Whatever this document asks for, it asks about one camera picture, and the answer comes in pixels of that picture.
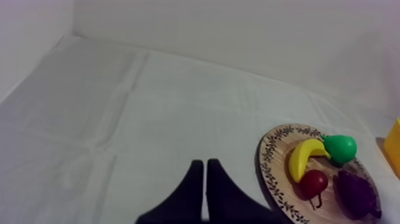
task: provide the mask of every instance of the yellow box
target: yellow box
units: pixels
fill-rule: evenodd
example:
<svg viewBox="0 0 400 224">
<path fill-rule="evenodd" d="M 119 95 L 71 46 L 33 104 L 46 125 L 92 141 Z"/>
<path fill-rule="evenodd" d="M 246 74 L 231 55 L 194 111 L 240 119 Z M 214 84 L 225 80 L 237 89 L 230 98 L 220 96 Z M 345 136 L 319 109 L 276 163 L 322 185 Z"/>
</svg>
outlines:
<svg viewBox="0 0 400 224">
<path fill-rule="evenodd" d="M 400 118 L 393 125 L 383 146 L 393 171 L 400 178 Z"/>
</svg>

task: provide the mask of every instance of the purple fruit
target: purple fruit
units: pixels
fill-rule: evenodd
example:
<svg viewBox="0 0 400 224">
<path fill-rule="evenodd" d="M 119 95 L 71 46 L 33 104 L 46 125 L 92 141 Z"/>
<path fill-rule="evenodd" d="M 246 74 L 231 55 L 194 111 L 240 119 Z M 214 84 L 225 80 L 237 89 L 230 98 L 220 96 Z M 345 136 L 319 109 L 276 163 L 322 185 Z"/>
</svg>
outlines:
<svg viewBox="0 0 400 224">
<path fill-rule="evenodd" d="M 337 189 L 349 211 L 360 218 L 368 213 L 381 217 L 382 212 L 376 210 L 376 195 L 367 180 L 343 170 L 338 176 Z"/>
</svg>

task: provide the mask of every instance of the yellow object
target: yellow object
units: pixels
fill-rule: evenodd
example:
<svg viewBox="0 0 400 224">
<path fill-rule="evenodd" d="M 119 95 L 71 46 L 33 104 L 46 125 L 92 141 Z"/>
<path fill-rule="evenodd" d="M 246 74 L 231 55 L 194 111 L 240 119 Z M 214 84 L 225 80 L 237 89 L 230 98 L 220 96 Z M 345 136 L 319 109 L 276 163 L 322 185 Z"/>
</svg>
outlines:
<svg viewBox="0 0 400 224">
<path fill-rule="evenodd" d="M 298 144 L 289 159 L 289 173 L 295 182 L 299 182 L 303 177 L 310 156 L 330 158 L 324 144 L 317 139 L 308 139 Z"/>
<path fill-rule="evenodd" d="M 387 135 L 384 148 L 393 171 L 400 178 L 400 118 L 397 119 Z"/>
</svg>

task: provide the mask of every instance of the black object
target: black object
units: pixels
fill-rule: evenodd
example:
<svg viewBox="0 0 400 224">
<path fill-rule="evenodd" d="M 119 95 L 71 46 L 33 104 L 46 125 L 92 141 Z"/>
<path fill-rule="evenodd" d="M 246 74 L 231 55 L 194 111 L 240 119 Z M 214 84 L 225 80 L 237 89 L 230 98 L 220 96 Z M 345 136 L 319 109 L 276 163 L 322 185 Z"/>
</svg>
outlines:
<svg viewBox="0 0 400 224">
<path fill-rule="evenodd" d="M 217 159 L 207 163 L 207 203 L 211 223 L 282 223 L 277 214 L 240 190 Z"/>
<path fill-rule="evenodd" d="M 200 224 L 204 165 L 194 160 L 175 191 L 136 224 Z M 207 163 L 207 203 L 211 224 L 281 224 L 276 213 L 249 198 L 217 159 Z"/>
<path fill-rule="evenodd" d="M 137 224 L 201 223 L 204 165 L 194 160 L 175 191 L 159 206 L 141 215 Z"/>
</svg>

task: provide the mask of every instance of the banana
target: banana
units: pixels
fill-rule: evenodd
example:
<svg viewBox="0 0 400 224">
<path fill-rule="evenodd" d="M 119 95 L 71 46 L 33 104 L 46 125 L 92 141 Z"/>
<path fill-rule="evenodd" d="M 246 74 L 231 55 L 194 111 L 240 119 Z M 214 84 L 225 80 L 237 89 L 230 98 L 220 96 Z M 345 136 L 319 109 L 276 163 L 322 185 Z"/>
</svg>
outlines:
<svg viewBox="0 0 400 224">
<path fill-rule="evenodd" d="M 330 158 L 324 144 L 317 139 L 308 139 L 298 144 L 289 159 L 289 173 L 295 182 L 299 182 L 303 177 L 310 156 Z"/>
</svg>

